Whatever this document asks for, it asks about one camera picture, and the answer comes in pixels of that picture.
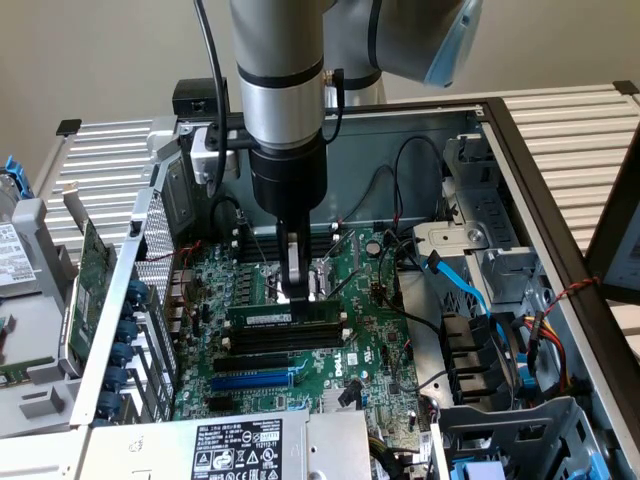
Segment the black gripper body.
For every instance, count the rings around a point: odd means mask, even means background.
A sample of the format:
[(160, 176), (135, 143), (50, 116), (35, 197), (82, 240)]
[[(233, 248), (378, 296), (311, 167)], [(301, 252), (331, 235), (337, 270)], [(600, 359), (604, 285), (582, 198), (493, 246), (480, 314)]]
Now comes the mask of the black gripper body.
[(288, 233), (304, 235), (310, 228), (310, 212), (327, 191), (325, 143), (309, 142), (284, 150), (252, 149), (249, 160), (258, 205)]

